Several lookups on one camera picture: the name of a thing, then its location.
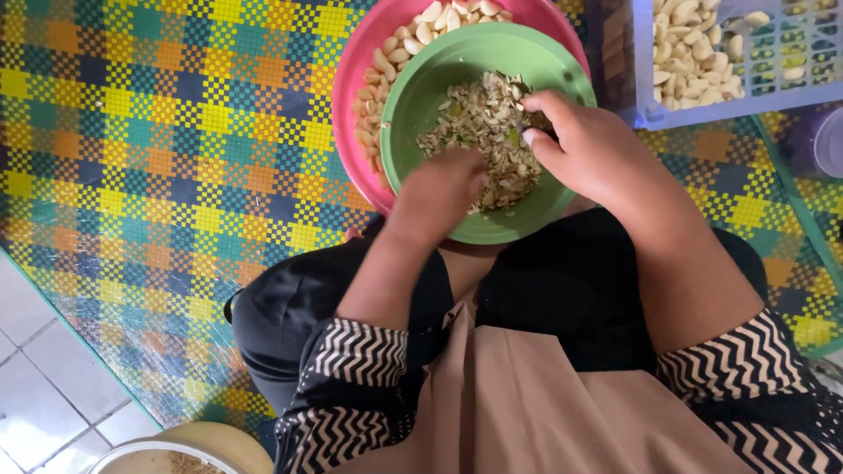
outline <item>green bowl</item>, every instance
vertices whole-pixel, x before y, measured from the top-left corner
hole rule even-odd
[[[381,119],[389,127],[381,129],[380,146],[384,170],[396,193],[424,160],[416,137],[436,124],[437,107],[447,99],[448,86],[476,81],[485,71],[520,73],[534,90],[556,89],[581,105],[597,105],[577,60],[549,36],[518,24],[492,22],[452,31],[413,57],[389,92]],[[518,240],[558,219],[574,196],[545,171],[514,206],[466,216],[449,237],[483,245]],[[504,215],[513,211],[510,218]]]

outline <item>tan fabric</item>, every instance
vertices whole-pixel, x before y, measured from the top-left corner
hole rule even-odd
[[[555,337],[472,310],[449,314],[412,434],[331,472],[754,472],[649,374],[578,374]]]

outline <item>person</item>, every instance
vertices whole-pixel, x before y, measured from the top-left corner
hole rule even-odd
[[[601,208],[509,246],[448,243],[485,166],[446,149],[385,223],[236,300],[280,414],[276,472],[843,470],[843,399],[765,309],[751,247],[617,116],[554,91],[523,105],[559,137],[524,133],[546,172]]]

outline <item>black pants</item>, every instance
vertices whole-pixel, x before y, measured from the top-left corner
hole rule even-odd
[[[739,237],[714,232],[766,301],[758,254]],[[277,412],[293,397],[314,326],[333,317],[375,233],[287,259],[236,300],[234,336],[257,389]],[[481,282],[479,296],[478,326],[555,335],[577,371],[655,370],[635,250],[604,209],[564,218],[508,247]],[[408,374],[432,362],[447,343],[441,325],[453,305],[448,272],[434,252],[412,295]]]

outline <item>plastic container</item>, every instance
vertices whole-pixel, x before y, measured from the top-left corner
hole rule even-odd
[[[843,178],[843,108],[804,117],[791,143],[794,175]]]
[[[585,2],[587,54],[601,107],[631,127],[679,127],[843,98],[843,7],[838,0],[722,0],[717,22],[754,11],[771,17],[744,34],[744,62],[735,65],[746,97],[670,112],[652,96],[651,0]],[[781,72],[802,65],[804,78]]]
[[[272,472],[269,455],[248,434],[222,423],[195,422],[121,444],[99,458],[88,474],[176,474],[170,470],[169,451],[208,461],[226,474]]]
[[[389,127],[381,128],[380,145],[393,189],[398,191],[401,181],[425,159],[416,138],[436,126],[437,105],[447,99],[448,86],[478,80],[485,71],[520,73],[524,83],[536,89],[557,89],[580,104],[597,104],[577,60],[549,36],[509,23],[475,24],[452,31],[410,61],[386,100],[382,121]],[[467,216],[449,237],[469,244],[511,242],[559,218],[574,196],[545,172],[515,205]]]
[[[354,139],[352,102],[362,87],[363,70],[372,64],[372,52],[399,26],[423,12],[431,0],[380,0],[366,13],[342,50],[339,67],[334,76],[331,97],[331,120],[334,139],[342,165],[354,186],[379,212],[386,214],[395,201],[391,190],[381,189],[378,178],[369,169],[360,145]],[[513,13],[513,21],[545,33],[562,43],[577,59],[586,74],[583,44],[565,15],[550,0],[500,0],[496,3]]]

